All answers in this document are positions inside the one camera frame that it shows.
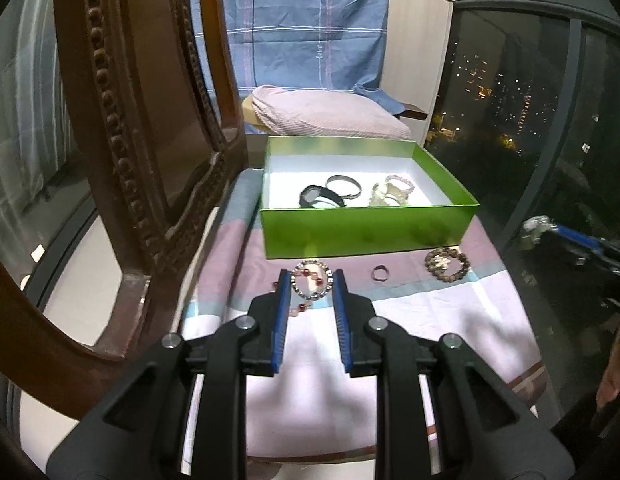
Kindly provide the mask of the person's right hand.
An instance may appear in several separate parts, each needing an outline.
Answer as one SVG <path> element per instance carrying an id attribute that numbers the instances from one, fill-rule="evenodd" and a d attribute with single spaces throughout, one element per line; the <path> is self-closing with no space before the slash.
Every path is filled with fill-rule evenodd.
<path id="1" fill-rule="evenodd" d="M 596 392 L 598 411 L 602 411 L 607 404 L 616 400 L 620 393 L 620 326 L 616 332 L 616 339 L 612 345 L 608 365 L 605 369 L 602 382 Z"/>

